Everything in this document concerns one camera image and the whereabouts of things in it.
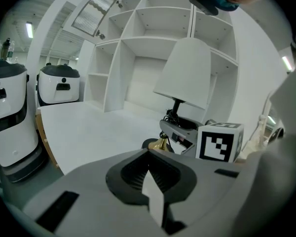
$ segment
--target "black vent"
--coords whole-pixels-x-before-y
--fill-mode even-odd
[[[186,165],[154,150],[143,149],[109,169],[107,186],[125,204],[148,205],[148,197],[142,194],[148,170],[168,204],[184,201],[197,182],[194,171]]]
[[[161,158],[144,154],[123,167],[121,177],[133,189],[141,191],[148,170],[163,193],[176,185],[181,176],[176,167]]]

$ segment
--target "white table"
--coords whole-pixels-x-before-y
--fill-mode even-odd
[[[160,116],[139,110],[104,113],[85,102],[41,107],[45,134],[62,172],[140,149],[146,139],[158,138]],[[177,154],[184,149],[171,146]]]

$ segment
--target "white lamp shade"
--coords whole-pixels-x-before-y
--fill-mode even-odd
[[[154,92],[206,109],[211,77],[211,52],[199,39],[180,39],[157,81]]]

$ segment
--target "ceiling light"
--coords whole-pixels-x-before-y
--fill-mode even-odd
[[[276,124],[276,122],[274,121],[274,119],[273,119],[271,116],[268,116],[268,118],[271,120],[271,122],[272,122],[273,124]]]
[[[284,63],[285,63],[285,65],[286,65],[286,67],[288,68],[288,70],[289,70],[289,71],[292,71],[293,68],[292,68],[290,62],[288,61],[287,57],[286,57],[286,56],[282,57],[282,60],[284,61]]]
[[[33,38],[33,31],[32,31],[32,23],[31,22],[26,22],[26,30],[28,32],[29,38]]]

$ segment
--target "white tab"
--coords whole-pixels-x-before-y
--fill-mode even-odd
[[[161,227],[163,218],[164,196],[149,170],[144,179],[142,193],[149,198],[150,215],[158,224],[158,226]]]

